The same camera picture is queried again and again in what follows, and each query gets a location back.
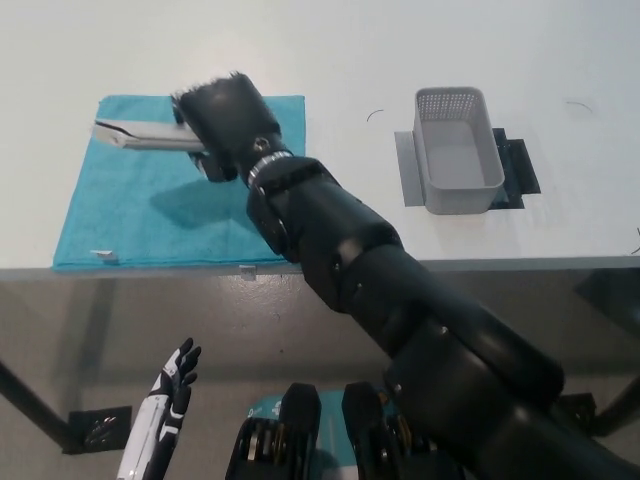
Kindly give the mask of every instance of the table leg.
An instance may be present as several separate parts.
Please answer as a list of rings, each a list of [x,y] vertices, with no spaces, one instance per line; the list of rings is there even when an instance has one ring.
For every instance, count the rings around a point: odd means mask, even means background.
[[[0,394],[56,442],[63,453],[121,450],[127,444],[131,407],[71,412],[65,422],[2,362]]]

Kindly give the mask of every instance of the gray plastic basket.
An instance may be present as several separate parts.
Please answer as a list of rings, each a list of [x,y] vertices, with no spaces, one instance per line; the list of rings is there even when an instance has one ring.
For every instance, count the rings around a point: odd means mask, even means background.
[[[486,212],[502,183],[482,92],[425,88],[416,94],[413,140],[427,209],[439,215]]]

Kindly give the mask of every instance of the gray floor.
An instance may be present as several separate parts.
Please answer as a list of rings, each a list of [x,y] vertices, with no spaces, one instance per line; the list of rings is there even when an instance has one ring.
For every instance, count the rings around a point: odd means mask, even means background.
[[[442,278],[559,359],[567,391],[591,390],[604,404],[640,372],[640,342],[573,293],[586,274]],[[168,480],[222,478],[246,408],[261,396],[294,380],[321,388],[375,380],[386,363],[299,276],[0,284],[0,332],[0,358],[65,415],[137,406],[169,353],[193,336],[203,347],[200,379]],[[0,427],[0,478],[115,478],[118,452],[63,456],[1,398]],[[640,422],[605,443],[640,463]]]

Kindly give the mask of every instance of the small white label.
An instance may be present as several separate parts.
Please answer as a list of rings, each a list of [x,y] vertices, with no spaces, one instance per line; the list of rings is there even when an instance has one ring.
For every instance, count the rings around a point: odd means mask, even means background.
[[[240,265],[240,278],[253,282],[256,279],[257,268],[255,265]]]
[[[113,253],[113,250],[91,250],[91,253],[102,260],[109,260],[112,262],[118,260],[118,256]]]

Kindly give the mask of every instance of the silver ring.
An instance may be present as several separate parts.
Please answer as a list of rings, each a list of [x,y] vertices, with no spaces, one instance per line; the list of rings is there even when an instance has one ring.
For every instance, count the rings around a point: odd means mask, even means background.
[[[258,173],[260,173],[260,170],[262,170],[265,165],[284,157],[293,157],[293,155],[290,152],[283,150],[267,155],[266,157],[262,157],[249,172],[249,176],[247,177],[247,184],[249,185],[249,188],[253,186],[253,182],[256,180]]]

